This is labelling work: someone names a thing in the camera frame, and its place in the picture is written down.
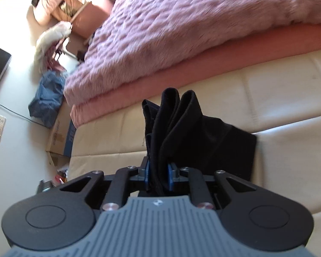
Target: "small logo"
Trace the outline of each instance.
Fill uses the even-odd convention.
[[[162,200],[160,200],[160,199],[157,199],[157,200],[154,200],[154,201],[153,201],[153,204],[154,204],[155,206],[159,207],[160,205],[163,205],[164,202],[163,202]]]

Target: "circular indent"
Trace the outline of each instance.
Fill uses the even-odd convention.
[[[209,203],[209,202],[201,202],[201,203],[198,203],[197,207],[199,209],[204,209],[204,210],[212,210],[214,209],[214,206],[212,203]]]
[[[26,221],[32,227],[48,229],[60,225],[65,217],[65,211],[62,208],[44,205],[29,210],[26,214]]]
[[[102,206],[104,211],[116,211],[119,209],[119,205],[116,203],[106,203]]]
[[[256,207],[249,216],[254,224],[266,229],[281,228],[288,223],[290,218],[284,209],[271,205]]]

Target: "folded black fabric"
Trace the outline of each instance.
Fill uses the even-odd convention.
[[[251,179],[256,136],[204,116],[194,91],[187,91],[180,99],[176,89],[168,88],[162,93],[160,106],[144,100],[142,107],[151,183],[158,195],[169,190],[171,162],[206,175],[221,169]]]

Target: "bed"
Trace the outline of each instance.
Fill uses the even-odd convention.
[[[253,182],[296,200],[314,216],[308,248],[321,256],[321,50],[190,84],[204,115],[259,137]],[[160,102],[160,96],[151,101]],[[141,103],[77,129],[69,177],[115,173],[146,155]]]

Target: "blue plastic bag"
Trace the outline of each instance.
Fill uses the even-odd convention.
[[[43,74],[39,81],[34,99],[29,104],[31,117],[40,118],[43,124],[51,128],[57,118],[63,101],[65,78],[53,71]]]

